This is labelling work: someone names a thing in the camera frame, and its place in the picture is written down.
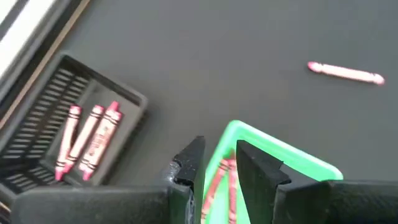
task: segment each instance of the table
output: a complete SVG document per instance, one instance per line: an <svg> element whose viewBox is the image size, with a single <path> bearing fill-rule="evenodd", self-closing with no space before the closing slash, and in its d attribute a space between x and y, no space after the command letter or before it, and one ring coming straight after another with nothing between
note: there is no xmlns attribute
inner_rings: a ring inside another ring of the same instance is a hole
<svg viewBox="0 0 398 224"><path fill-rule="evenodd" d="M211 156L240 119L337 166L397 180L398 1L94 0L59 53L150 100L111 182L148 184L196 135ZM377 72L382 87L316 75L309 60Z"/></svg>

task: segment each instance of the green plastic bin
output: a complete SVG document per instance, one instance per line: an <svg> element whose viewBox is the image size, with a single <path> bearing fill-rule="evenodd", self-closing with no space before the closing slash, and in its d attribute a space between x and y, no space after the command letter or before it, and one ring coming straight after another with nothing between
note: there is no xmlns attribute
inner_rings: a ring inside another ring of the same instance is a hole
<svg viewBox="0 0 398 224"><path fill-rule="evenodd" d="M236 141L245 140L264 152L283 161L289 167L317 180L342 180L343 174L334 166L317 159L293 146L290 146L242 121L231 121L222 135L215 153L206 169L205 197L211 179L217 171L218 164L223 158L236 150ZM206 217L206 224L228 223L228 175L220 182L210 212ZM237 224L250 224L248 211L244 203L241 187L238 183L237 191Z"/></svg>

